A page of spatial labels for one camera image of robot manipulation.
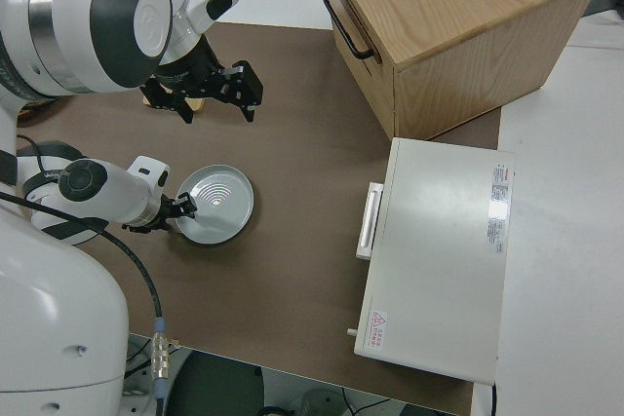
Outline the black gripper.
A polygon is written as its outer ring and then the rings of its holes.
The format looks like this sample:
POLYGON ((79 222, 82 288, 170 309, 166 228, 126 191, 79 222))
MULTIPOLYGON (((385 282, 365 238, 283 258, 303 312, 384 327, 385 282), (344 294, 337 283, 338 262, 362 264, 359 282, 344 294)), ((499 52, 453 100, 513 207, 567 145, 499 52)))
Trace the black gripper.
POLYGON ((139 87, 148 105, 174 110, 185 124, 191 124, 194 111, 190 99, 215 98, 239 107, 248 123, 254 121, 255 108, 262 103, 263 86, 253 67, 245 60, 229 68, 177 75, 156 75, 139 87))
POLYGON ((122 228, 135 233, 148 234, 155 230, 170 231, 172 225, 168 222, 173 218, 175 208, 180 209, 181 216, 195 217, 197 207, 189 202, 189 194, 179 194, 176 199, 162 195, 159 201, 150 201, 143 213, 130 223, 123 223, 122 228))

